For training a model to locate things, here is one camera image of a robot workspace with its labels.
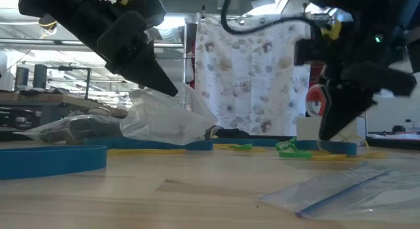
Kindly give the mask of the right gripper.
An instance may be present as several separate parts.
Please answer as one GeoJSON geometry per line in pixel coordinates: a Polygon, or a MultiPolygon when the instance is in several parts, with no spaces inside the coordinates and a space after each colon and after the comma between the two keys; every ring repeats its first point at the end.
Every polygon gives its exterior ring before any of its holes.
{"type": "Polygon", "coordinates": [[[381,89],[410,96],[417,86],[414,75],[390,67],[403,53],[405,39],[401,35],[340,35],[336,39],[325,35],[323,39],[326,107],[320,140],[330,140],[346,126],[343,118],[349,104],[348,124],[374,105],[373,95],[381,89]]]}

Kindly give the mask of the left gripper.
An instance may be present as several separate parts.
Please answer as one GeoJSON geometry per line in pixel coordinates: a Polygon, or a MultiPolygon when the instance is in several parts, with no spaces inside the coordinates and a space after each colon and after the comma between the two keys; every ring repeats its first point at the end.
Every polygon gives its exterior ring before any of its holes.
{"type": "Polygon", "coordinates": [[[73,3],[66,29],[101,56],[107,70],[169,96],[178,93],[154,57],[137,60],[139,55],[152,55],[144,31],[163,22],[165,9],[160,0],[74,0],[73,3]]]}

